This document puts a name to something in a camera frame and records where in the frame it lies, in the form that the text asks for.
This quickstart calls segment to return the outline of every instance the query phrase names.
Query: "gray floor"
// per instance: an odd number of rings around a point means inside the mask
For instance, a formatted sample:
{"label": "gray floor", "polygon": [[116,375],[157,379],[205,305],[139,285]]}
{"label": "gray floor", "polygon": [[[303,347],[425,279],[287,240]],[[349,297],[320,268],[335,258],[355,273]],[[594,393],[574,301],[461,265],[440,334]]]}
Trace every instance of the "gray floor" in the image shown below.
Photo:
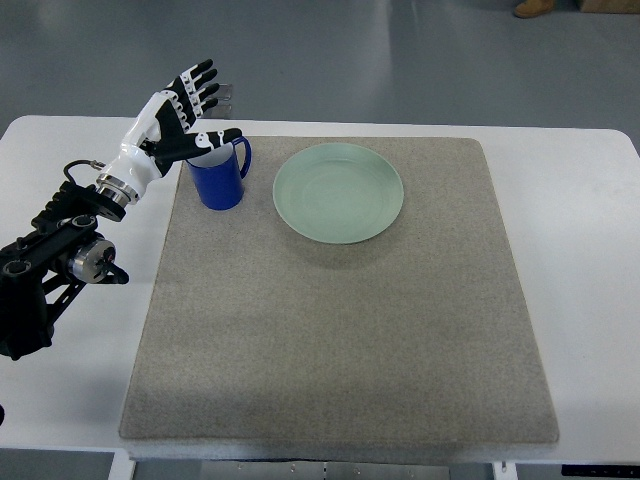
{"label": "gray floor", "polygon": [[[640,150],[640,15],[557,0],[552,14],[519,20],[517,3],[5,0],[0,132],[23,115],[135,116],[211,57],[234,85],[236,119],[610,128]],[[0,451],[0,480],[52,468],[106,478],[82,470],[89,457],[49,467],[43,455],[56,452],[28,453]],[[137,479],[160,478],[141,468]],[[521,478],[551,478],[531,472]]]}

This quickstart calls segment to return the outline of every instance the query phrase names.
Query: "blue mug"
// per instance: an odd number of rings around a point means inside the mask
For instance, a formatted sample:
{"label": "blue mug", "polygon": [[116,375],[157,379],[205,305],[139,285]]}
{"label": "blue mug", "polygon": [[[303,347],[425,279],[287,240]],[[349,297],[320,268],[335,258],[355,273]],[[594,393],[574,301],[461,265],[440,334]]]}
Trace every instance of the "blue mug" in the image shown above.
{"label": "blue mug", "polygon": [[[236,145],[244,144],[244,163],[238,165]],[[187,160],[200,200],[212,210],[235,207],[244,194],[242,179],[251,166],[251,145],[245,137],[214,148],[200,157]]]}

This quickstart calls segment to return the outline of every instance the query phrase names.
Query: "mat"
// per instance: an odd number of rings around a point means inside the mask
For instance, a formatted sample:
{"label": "mat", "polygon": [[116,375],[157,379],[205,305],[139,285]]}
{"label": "mat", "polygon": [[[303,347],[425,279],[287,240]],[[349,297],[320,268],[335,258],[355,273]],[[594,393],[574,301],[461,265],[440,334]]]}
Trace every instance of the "mat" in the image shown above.
{"label": "mat", "polygon": [[[433,464],[552,448],[480,144],[250,141],[232,210],[208,210],[181,173],[120,427],[131,455]],[[365,242],[309,240],[273,205],[280,166],[331,141],[378,152],[402,178],[398,218]]]}

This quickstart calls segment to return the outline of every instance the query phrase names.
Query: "ceramic plate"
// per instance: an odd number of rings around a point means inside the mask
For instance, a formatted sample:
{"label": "ceramic plate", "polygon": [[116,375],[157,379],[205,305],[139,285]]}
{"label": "ceramic plate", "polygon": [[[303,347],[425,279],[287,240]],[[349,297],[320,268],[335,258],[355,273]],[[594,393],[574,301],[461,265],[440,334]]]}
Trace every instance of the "ceramic plate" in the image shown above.
{"label": "ceramic plate", "polygon": [[395,168],[376,152],[349,143],[296,153],[273,183],[282,219],[324,243],[355,243],[379,234],[398,216],[403,199]]}

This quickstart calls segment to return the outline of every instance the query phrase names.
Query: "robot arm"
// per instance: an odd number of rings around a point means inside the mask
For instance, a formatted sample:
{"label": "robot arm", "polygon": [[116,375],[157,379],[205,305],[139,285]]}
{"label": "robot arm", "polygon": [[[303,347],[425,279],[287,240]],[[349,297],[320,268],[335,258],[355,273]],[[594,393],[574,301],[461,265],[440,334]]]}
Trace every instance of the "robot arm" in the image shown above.
{"label": "robot arm", "polygon": [[[217,104],[217,71],[207,60],[183,72],[155,93],[136,118],[108,165],[71,162],[67,181],[31,224],[33,232],[0,250],[0,354],[21,356],[51,346],[54,322],[87,283],[125,284],[114,264],[115,246],[96,231],[97,217],[119,222],[147,185],[166,175],[175,161],[204,155],[242,135],[238,129],[189,133]],[[97,185],[81,187],[69,169],[99,169]],[[47,296],[64,287],[52,302]]]}

